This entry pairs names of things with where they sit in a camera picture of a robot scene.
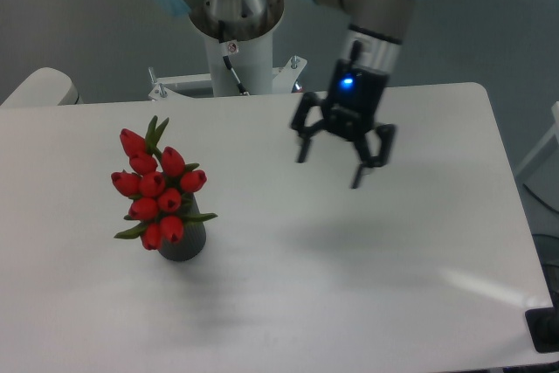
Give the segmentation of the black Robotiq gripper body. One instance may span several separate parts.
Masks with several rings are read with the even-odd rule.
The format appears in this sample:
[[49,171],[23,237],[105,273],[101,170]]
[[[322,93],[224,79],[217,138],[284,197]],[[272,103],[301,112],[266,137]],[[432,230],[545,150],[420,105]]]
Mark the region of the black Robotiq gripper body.
[[338,59],[321,105],[325,129],[350,142],[364,137],[374,126],[388,80],[388,74],[370,72]]

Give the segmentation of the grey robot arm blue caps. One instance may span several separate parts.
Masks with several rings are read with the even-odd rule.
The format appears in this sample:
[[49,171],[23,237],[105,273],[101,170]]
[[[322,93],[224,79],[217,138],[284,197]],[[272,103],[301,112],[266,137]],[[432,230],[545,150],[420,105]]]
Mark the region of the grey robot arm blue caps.
[[[276,77],[269,42],[284,13],[283,0],[155,0],[172,16],[186,16],[205,36],[217,96],[270,93]],[[350,22],[325,98],[302,95],[291,128],[304,162],[313,137],[326,131],[352,143],[359,158],[353,180],[390,159],[397,129],[375,114],[390,79],[417,0],[308,0],[346,13]]]

